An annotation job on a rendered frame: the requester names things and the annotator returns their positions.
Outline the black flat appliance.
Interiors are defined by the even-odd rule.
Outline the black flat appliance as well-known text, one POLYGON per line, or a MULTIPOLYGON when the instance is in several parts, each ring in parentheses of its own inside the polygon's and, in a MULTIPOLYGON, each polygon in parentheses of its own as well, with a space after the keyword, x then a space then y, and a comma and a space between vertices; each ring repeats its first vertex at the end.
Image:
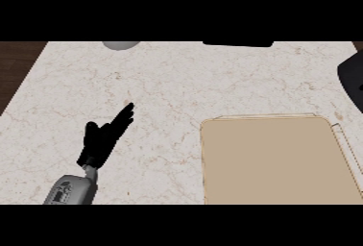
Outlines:
POLYGON ((235 46, 235 47, 271 47, 273 41, 211 41, 202 42, 205 45, 235 46))

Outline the beige tray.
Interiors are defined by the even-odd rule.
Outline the beige tray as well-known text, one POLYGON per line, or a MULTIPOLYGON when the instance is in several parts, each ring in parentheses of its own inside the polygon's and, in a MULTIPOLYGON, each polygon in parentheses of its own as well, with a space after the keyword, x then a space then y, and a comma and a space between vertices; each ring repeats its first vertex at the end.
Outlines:
POLYGON ((199 136, 208 205, 363 205, 345 134, 325 117, 218 117, 199 136))

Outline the black pot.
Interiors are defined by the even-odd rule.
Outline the black pot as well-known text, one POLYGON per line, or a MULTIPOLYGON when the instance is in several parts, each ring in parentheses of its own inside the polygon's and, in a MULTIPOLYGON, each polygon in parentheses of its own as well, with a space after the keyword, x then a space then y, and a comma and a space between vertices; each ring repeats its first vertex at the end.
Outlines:
POLYGON ((348 98, 363 113, 363 50, 338 65, 338 77, 348 98))

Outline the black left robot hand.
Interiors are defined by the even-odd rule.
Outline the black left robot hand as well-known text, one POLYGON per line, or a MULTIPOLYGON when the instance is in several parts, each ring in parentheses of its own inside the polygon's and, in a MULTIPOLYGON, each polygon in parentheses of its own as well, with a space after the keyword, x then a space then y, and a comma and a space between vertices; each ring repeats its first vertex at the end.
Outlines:
POLYGON ((77 160, 80 166, 88 165, 99 169, 114 151, 116 142, 133 122, 133 107, 128 103, 114 120, 102 127, 90 121, 85 125, 84 148, 77 160))

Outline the grey round object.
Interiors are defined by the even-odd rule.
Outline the grey round object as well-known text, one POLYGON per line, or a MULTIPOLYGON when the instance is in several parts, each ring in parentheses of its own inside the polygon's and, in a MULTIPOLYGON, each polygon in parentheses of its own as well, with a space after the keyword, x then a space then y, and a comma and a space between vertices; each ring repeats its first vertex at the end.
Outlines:
POLYGON ((127 50, 137 44, 137 41, 103 41, 103 45, 115 51, 127 50))

